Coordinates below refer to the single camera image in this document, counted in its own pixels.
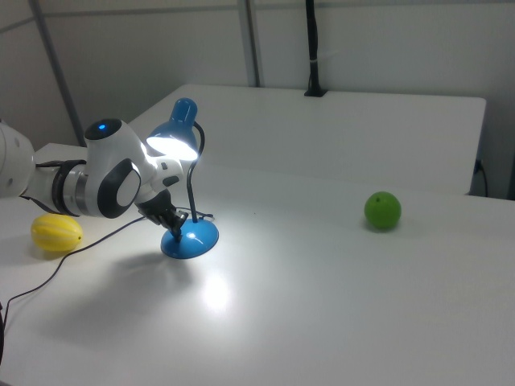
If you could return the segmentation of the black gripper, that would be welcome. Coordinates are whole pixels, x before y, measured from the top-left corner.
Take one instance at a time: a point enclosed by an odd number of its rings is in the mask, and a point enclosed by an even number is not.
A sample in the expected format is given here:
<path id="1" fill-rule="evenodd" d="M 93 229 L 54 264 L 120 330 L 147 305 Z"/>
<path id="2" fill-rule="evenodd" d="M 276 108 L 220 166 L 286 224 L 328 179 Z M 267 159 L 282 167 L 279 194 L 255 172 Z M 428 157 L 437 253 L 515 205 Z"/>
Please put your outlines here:
<path id="1" fill-rule="evenodd" d="M 188 214 L 173 205 L 169 191 L 161 191 L 153 199 L 139 203 L 138 211 L 148 220 L 167 229 L 174 242 L 182 240 L 181 228 Z"/>

